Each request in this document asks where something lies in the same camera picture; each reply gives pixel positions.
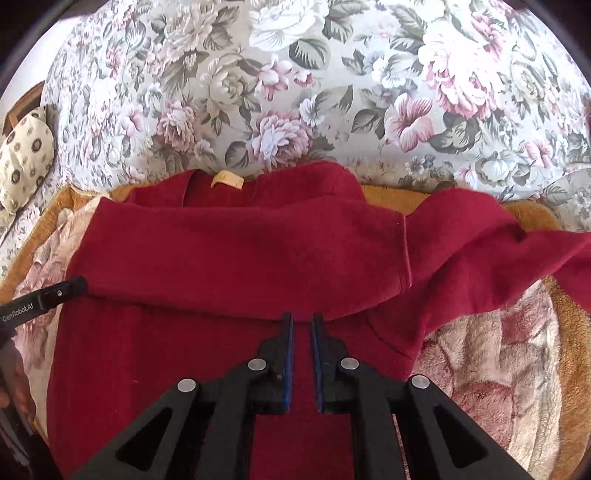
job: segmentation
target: metal screw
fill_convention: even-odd
[[[267,366],[267,362],[265,362],[262,358],[253,358],[250,362],[248,362],[248,368],[253,370],[253,372],[260,372],[264,370]]]
[[[413,384],[413,387],[421,389],[425,389],[431,384],[429,379],[424,375],[415,375],[410,382]]]
[[[197,387],[197,382],[192,378],[183,378],[178,384],[177,388],[178,391],[183,393],[189,393],[195,390]]]
[[[356,370],[359,368],[359,360],[348,356],[347,358],[343,358],[340,361],[340,366],[342,366],[345,370]]]

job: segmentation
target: floral fabric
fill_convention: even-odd
[[[527,198],[591,166],[590,92],[501,0],[111,0],[49,73],[46,182],[105,192],[328,158],[364,183]]]
[[[591,168],[548,186],[540,201],[556,214],[565,229],[591,232]]]

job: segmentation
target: clothing label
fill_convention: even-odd
[[[235,173],[232,173],[231,171],[222,170],[213,178],[212,187],[216,183],[225,183],[230,187],[242,190],[242,185],[244,185],[244,179],[242,177],[239,177]]]

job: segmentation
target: pillow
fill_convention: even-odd
[[[0,147],[0,243],[37,191],[53,163],[54,138],[45,107],[35,108],[18,123]]]

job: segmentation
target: red hoodie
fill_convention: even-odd
[[[353,478],[349,419],[316,410],[309,320],[380,373],[406,379],[426,334],[495,310],[554,274],[590,309],[591,235],[525,233],[493,197],[433,195],[407,217],[367,205],[336,164],[281,170],[243,190],[189,172],[101,200],[69,276],[48,392],[65,475],[180,378],[205,382],[253,357],[293,312],[291,412],[258,417],[255,480]]]

